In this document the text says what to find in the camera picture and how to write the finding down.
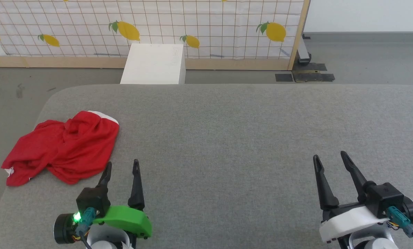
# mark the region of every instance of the gray fabric tabletop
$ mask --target gray fabric tabletop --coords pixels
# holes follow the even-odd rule
[[[367,179],[413,199],[413,86],[90,85],[50,98],[39,116],[81,110],[112,116],[120,131],[108,196],[126,205],[139,159],[154,234],[137,249],[337,248],[320,240],[312,156],[341,203],[356,200],[340,150]],[[46,170],[0,202],[0,249],[57,245],[53,223],[99,176],[67,185]],[[393,232],[401,249],[413,239]]]

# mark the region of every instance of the white pedestal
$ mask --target white pedestal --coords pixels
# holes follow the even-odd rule
[[[184,84],[183,44],[132,44],[121,84]]]

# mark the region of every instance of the red cloth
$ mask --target red cloth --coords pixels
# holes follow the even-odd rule
[[[8,186],[21,186],[47,168],[75,184],[102,172],[110,159],[119,124],[100,112],[81,111],[66,123],[47,120],[17,141],[2,164]]]

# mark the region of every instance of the green plastic part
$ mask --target green plastic part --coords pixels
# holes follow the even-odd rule
[[[146,214],[125,205],[110,206],[105,217],[94,219],[93,224],[101,222],[131,232],[137,238],[152,236],[152,225]]]

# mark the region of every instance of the lemon patterned curtain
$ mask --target lemon patterned curtain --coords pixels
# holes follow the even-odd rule
[[[10,56],[126,57],[184,44],[186,58],[289,59],[303,0],[0,0]]]

